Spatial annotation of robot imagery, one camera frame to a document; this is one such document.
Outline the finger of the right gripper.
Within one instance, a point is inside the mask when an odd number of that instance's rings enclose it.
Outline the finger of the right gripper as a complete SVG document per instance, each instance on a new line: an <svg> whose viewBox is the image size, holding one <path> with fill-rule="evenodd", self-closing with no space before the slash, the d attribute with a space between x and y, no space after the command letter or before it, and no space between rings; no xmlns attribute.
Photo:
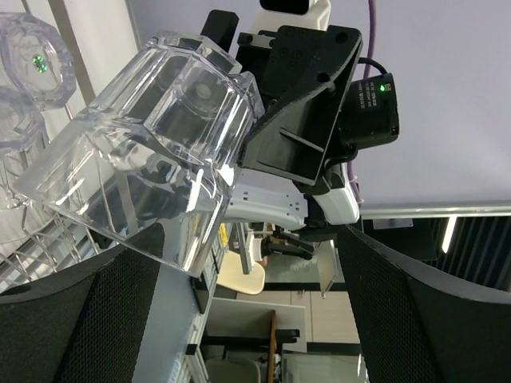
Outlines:
<svg viewBox="0 0 511 383"><path fill-rule="evenodd" d="M239 17L234 12L211 10L200 34L211 39L225 52L228 52L231 48L238 23Z"/></svg>

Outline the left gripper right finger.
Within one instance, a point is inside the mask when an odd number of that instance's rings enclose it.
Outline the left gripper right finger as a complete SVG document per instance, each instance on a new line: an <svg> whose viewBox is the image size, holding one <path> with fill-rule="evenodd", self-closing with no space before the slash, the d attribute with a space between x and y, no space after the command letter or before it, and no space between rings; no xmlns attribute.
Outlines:
<svg viewBox="0 0 511 383"><path fill-rule="evenodd" d="M508 382L510 294L343 226L343 276L372 382Z"/></svg>

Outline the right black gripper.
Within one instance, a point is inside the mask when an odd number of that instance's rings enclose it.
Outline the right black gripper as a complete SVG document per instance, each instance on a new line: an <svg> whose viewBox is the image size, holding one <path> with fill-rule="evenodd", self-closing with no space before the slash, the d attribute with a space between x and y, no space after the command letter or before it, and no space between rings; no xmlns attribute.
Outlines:
<svg viewBox="0 0 511 383"><path fill-rule="evenodd" d="M244 142L242 168L313 186L361 150L397 140L393 75L361 57L359 30L281 26L241 33L237 43L265 108Z"/></svg>

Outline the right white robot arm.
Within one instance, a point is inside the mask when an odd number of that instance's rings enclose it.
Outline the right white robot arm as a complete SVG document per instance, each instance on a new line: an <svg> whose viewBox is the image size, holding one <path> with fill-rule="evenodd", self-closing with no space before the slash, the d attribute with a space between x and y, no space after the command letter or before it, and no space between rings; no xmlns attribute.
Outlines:
<svg viewBox="0 0 511 383"><path fill-rule="evenodd" d="M265 111L241 148L227 222L329 238L360 217L351 163L400 133L393 75L359 30L329 23L328 1L262 1L252 28L213 10L202 34L255 76Z"/></svg>

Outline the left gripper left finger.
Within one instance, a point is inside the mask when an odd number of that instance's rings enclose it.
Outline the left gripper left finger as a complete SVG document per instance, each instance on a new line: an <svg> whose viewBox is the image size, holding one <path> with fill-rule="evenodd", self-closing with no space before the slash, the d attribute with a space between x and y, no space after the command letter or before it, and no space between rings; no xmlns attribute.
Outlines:
<svg viewBox="0 0 511 383"><path fill-rule="evenodd" d="M123 245L1 294L3 382L130 382L164 245L153 224Z"/></svg>

